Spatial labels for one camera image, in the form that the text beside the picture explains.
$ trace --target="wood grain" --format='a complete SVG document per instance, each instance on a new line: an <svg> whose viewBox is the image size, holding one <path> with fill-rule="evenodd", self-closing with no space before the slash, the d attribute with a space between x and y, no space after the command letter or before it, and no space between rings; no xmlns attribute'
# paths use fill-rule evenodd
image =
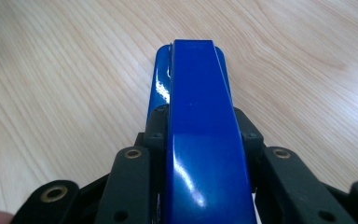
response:
<svg viewBox="0 0 358 224"><path fill-rule="evenodd" d="M358 1L0 1L0 209L107 174L177 38L225 52L234 104L267 145L340 189L358 180Z"/></svg>

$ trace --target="brass screw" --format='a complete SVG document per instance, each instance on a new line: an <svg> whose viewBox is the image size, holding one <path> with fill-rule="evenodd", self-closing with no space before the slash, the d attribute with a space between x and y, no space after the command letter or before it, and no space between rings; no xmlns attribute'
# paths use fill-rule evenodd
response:
<svg viewBox="0 0 358 224"><path fill-rule="evenodd" d="M68 193L68 188L64 185L55 185L43 191L40 200L44 203L54 203Z"/></svg>
<svg viewBox="0 0 358 224"><path fill-rule="evenodd" d="M126 157L128 159L135 159L142 155L142 152L138 149L130 149L126 152Z"/></svg>
<svg viewBox="0 0 358 224"><path fill-rule="evenodd" d="M281 159L289 159L291 156L288 151L280 149L280 148L275 148L272 150L272 152L274 153L274 155L276 157L281 158Z"/></svg>

